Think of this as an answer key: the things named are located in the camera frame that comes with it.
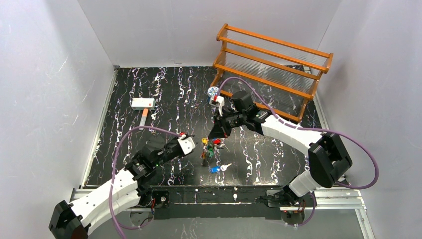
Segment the silver key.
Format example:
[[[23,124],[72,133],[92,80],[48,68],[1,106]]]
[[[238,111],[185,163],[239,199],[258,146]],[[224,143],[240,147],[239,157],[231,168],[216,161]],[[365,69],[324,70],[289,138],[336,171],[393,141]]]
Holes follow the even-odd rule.
[[[229,167],[229,166],[231,166],[231,165],[232,165],[231,163],[226,164],[226,165],[222,165],[222,166],[220,167],[220,171],[226,171],[226,170],[228,169],[228,167]]]

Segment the blue key tag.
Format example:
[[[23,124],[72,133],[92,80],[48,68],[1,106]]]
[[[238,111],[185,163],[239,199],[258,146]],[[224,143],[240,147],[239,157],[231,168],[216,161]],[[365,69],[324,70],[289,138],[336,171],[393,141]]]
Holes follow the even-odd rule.
[[[210,168],[211,174],[215,174],[215,173],[218,173],[218,172],[220,172],[220,166]]]

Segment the metal key organizer red handle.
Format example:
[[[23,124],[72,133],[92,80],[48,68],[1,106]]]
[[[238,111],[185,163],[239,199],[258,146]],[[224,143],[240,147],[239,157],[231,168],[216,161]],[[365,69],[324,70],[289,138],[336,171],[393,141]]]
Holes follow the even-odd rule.
[[[217,149],[222,149],[222,139],[220,138],[214,138],[214,139],[208,139],[208,138],[202,138],[201,140],[203,145],[203,151],[201,154],[202,159],[202,166],[206,167],[208,166],[209,161],[214,157],[215,151]]]

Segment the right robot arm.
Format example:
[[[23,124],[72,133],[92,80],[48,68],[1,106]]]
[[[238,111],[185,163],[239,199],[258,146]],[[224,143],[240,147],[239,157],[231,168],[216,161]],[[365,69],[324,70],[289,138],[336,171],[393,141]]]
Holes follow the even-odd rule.
[[[214,126],[208,137],[227,138],[235,127],[277,139],[300,151],[309,161],[309,168],[293,178],[273,198],[283,204],[293,204],[299,198],[321,187],[332,187],[352,166],[352,160],[340,138],[334,133],[300,130],[281,123],[270,110],[259,108],[246,91],[232,96],[234,109],[224,105],[224,98],[213,96],[209,104],[216,107]]]

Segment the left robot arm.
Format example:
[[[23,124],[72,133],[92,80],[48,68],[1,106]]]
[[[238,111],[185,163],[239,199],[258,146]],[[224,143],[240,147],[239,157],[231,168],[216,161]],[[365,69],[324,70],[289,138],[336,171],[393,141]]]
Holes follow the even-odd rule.
[[[50,232],[56,239],[86,239],[112,216],[137,205],[148,205],[152,201],[149,181],[157,167],[191,154],[196,145],[193,137],[186,135],[170,141],[159,136],[150,138],[114,180],[72,202],[59,202],[49,223]]]

